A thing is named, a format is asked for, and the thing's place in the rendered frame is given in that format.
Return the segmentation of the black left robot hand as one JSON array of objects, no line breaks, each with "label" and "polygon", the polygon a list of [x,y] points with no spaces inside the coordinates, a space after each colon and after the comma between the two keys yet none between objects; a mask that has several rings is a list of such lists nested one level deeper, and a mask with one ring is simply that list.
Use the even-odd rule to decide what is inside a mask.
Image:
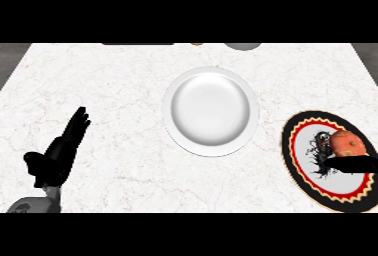
[{"label": "black left robot hand", "polygon": [[61,187],[65,183],[89,125],[89,114],[86,108],[80,107],[70,119],[62,135],[52,141],[46,152],[27,152],[24,154],[28,174],[36,177],[36,188]]}]

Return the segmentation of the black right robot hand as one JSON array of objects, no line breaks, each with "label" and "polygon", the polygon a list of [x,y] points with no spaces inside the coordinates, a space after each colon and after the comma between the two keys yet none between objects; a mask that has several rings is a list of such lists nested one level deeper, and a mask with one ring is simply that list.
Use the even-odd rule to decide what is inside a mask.
[{"label": "black right robot hand", "polygon": [[378,158],[372,156],[334,157],[325,165],[343,173],[378,173]]}]

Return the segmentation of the orange squash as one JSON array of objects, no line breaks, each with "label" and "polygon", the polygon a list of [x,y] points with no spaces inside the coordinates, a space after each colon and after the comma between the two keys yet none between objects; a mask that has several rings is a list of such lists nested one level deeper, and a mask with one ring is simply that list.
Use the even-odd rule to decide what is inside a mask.
[{"label": "orange squash", "polygon": [[362,156],[368,153],[360,137],[350,131],[337,131],[331,135],[329,144],[337,157]]}]

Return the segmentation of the black red patterned plate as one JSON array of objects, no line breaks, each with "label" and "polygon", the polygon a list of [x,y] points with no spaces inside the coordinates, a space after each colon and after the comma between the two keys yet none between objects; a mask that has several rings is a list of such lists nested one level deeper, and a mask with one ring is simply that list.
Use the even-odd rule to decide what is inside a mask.
[{"label": "black red patterned plate", "polygon": [[304,111],[290,118],[282,129],[282,158],[309,197],[334,211],[357,213],[378,206],[378,174],[343,173],[323,166],[323,161],[335,156],[329,136],[340,130],[359,136],[366,155],[374,156],[372,143],[346,119],[329,112]]}]

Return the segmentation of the white oval plate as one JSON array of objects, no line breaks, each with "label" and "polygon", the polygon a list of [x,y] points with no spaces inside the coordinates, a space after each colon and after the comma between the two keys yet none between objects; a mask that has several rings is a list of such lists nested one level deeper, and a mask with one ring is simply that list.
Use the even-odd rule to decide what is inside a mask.
[{"label": "white oval plate", "polygon": [[253,138],[259,101],[250,84],[232,71],[201,67],[171,82],[163,101],[163,120],[176,144],[192,154],[222,157]]}]

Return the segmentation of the grey round object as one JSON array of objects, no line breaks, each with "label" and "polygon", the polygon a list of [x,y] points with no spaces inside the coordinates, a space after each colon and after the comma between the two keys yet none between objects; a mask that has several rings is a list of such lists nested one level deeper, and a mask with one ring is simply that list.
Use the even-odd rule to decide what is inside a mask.
[{"label": "grey round object", "polygon": [[239,51],[250,51],[256,49],[261,43],[225,43],[226,46]]}]

